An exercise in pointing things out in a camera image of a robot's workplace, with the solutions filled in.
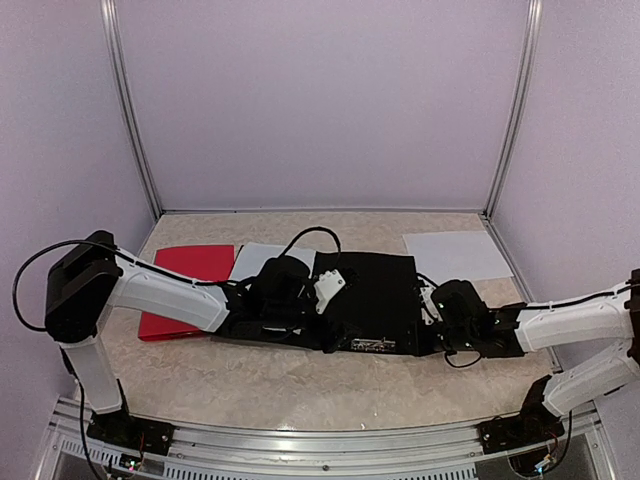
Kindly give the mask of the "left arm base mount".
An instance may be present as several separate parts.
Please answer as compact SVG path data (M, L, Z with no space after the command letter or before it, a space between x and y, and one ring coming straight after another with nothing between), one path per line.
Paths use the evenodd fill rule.
M175 426L168 422L136 417L121 409L108 414L93 413L87 436L110 445L167 456Z

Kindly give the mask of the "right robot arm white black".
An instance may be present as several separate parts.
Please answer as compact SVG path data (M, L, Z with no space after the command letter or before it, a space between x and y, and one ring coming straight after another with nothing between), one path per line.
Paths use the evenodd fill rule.
M523 444L535 442L575 407L639 378L639 272L581 298L490 308L474 286L451 280L430 296L449 351L483 358L521 357L546 348L609 339L611 345L560 374L532 384L520 412L508 418Z

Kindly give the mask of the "white paper sheet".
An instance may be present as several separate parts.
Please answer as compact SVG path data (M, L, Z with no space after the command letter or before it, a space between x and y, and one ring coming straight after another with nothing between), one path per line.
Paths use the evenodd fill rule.
M512 270L484 231L416 233L403 236L417 271L437 284L451 279L508 278Z

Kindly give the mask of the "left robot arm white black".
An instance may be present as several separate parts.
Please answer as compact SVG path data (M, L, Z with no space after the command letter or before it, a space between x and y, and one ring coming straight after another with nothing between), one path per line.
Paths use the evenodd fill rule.
M302 337L305 348L334 352L347 335L329 305L351 285L329 257L319 272L287 250L240 280L205 281L148 264L115 245L107 231L68 242L49 271L45 330L67 359L102 430L121 445L140 434L137 418L110 365L101 333L111 311L124 308L186 323L226 339L280 343Z

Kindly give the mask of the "black clip file folder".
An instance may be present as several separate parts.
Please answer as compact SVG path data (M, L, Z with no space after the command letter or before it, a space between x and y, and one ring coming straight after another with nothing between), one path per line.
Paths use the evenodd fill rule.
M422 317L415 262L408 256L371 252L321 253L313 274L338 269L349 288L330 311L360 329L355 339L396 342L396 355L422 357L438 352L438 337Z

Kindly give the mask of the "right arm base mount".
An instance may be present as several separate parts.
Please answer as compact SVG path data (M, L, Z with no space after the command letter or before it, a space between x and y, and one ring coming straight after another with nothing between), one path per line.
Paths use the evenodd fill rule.
M481 422L476 430L484 454L523 448L565 434L559 418L522 413Z

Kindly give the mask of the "red clip file folder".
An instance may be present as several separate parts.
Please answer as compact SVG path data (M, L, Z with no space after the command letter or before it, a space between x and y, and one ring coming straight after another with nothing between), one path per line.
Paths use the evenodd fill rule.
M235 262L233 245L187 245L159 249L154 263L205 281L228 280ZM202 337L206 333L174 319L143 312L138 338L144 342Z

